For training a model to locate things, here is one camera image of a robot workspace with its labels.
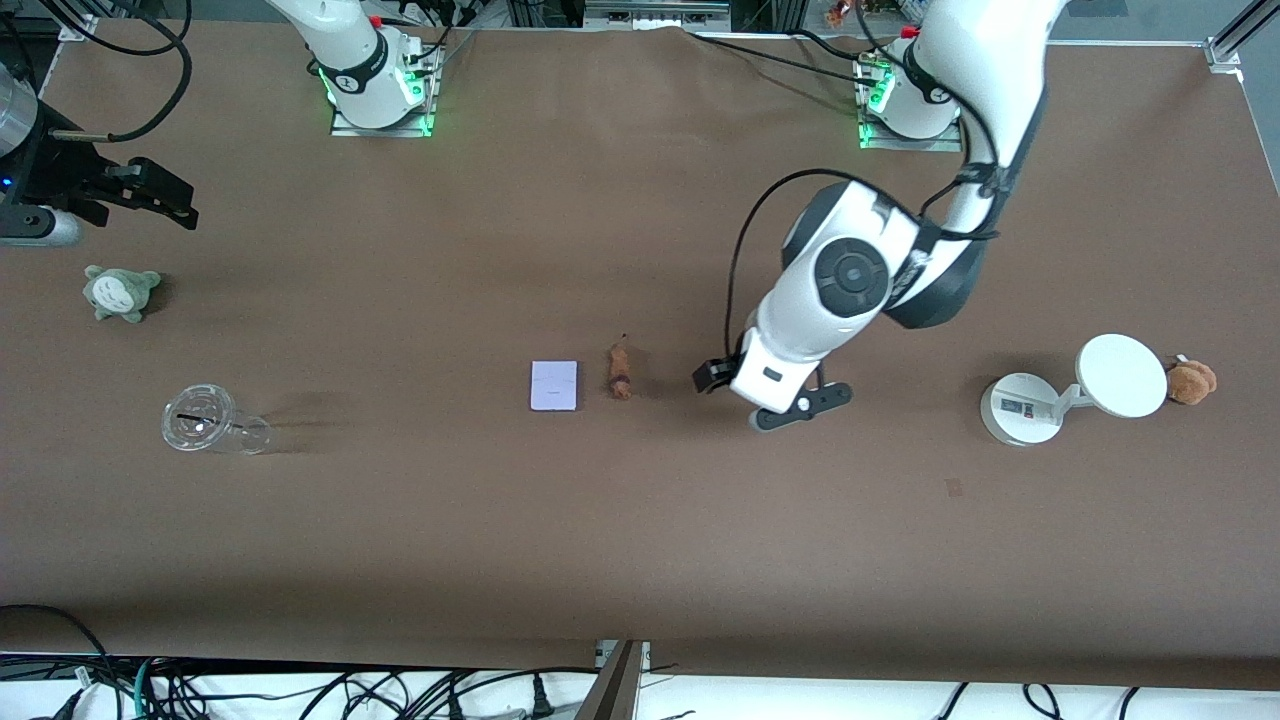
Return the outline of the grey metal device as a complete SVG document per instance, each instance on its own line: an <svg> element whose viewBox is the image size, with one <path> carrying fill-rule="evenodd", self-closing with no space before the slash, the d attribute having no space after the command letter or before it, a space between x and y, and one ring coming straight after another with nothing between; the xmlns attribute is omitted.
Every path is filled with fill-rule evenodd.
<svg viewBox="0 0 1280 720"><path fill-rule="evenodd" d="M584 0L585 29L732 31L730 0Z"/></svg>

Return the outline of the clear plastic cup with lid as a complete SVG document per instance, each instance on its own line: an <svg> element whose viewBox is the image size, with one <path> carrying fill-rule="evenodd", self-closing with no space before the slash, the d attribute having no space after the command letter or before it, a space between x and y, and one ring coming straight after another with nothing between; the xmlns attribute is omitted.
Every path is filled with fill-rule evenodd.
<svg viewBox="0 0 1280 720"><path fill-rule="evenodd" d="M177 413L218 418L221 424L178 420ZM225 388L215 384L189 386L179 392L164 409L161 434L178 451L246 456L269 451L274 439L274 429L262 418L243 411Z"/></svg>

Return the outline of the aluminium frame profile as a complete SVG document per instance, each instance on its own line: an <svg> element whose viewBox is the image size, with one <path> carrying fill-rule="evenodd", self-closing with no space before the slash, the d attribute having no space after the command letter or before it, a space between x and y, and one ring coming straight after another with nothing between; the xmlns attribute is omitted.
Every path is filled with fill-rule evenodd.
<svg viewBox="0 0 1280 720"><path fill-rule="evenodd" d="M60 26L58 38L60 42L83 42L87 40L86 31L92 31L99 20L100 5L96 0L49 0Z"/></svg>
<svg viewBox="0 0 1280 720"><path fill-rule="evenodd" d="M1236 73L1240 68L1240 50L1277 17L1280 0L1249 0L1230 22L1204 41L1210 72Z"/></svg>

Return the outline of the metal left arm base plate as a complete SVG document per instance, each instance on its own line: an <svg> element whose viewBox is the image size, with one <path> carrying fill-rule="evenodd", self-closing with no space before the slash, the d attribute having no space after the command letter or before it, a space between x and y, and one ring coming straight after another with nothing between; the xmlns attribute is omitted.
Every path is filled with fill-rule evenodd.
<svg viewBox="0 0 1280 720"><path fill-rule="evenodd" d="M868 79L856 91L858 131L863 149L913 152L959 152L959 105L929 104L922 91L879 54L864 51L854 61L855 77Z"/></svg>

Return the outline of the small lavender card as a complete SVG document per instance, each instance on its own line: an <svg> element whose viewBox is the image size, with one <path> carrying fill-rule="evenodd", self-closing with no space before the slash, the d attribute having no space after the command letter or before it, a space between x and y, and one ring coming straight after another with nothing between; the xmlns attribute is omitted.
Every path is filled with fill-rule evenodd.
<svg viewBox="0 0 1280 720"><path fill-rule="evenodd" d="M573 413L579 407L579 363L534 360L529 406L535 413Z"/></svg>

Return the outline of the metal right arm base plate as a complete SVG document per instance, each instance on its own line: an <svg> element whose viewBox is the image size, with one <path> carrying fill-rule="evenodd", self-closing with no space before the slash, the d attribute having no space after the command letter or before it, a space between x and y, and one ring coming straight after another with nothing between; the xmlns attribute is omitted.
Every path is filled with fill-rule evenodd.
<svg viewBox="0 0 1280 720"><path fill-rule="evenodd" d="M379 32L380 54L361 67L320 77L334 108L332 135L429 137L442 81L442 51L389 27Z"/></svg>

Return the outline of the brown plush keychain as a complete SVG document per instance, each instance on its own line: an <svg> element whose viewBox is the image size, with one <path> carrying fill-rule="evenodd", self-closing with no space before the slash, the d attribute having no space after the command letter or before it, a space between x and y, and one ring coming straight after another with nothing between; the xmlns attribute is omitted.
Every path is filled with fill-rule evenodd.
<svg viewBox="0 0 1280 720"><path fill-rule="evenodd" d="M1185 406L1202 402L1219 387L1217 375L1208 365L1185 355L1175 356L1175 363L1166 370L1165 378L1167 400Z"/></svg>

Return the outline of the white round desk lamp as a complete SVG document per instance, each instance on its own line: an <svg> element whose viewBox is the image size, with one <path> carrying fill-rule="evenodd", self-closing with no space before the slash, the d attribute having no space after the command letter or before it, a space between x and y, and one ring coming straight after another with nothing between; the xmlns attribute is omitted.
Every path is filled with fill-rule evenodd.
<svg viewBox="0 0 1280 720"><path fill-rule="evenodd" d="M1139 419L1160 409L1167 391L1157 355L1130 336L1111 333L1082 346L1075 356L1075 380L1065 389L1039 375L1012 373L986 388L979 410L993 438L1030 447L1057 436L1073 409L1096 407L1110 416Z"/></svg>

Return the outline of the grey-green plush creature toy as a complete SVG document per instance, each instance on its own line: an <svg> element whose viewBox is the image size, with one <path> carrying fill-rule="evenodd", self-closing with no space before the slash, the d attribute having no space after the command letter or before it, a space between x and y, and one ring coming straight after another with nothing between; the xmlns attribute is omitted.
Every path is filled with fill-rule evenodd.
<svg viewBox="0 0 1280 720"><path fill-rule="evenodd" d="M95 319L110 316L137 324L145 318L150 295L163 277L157 272L129 272L120 268L90 265L84 269L87 283L82 291L93 307Z"/></svg>

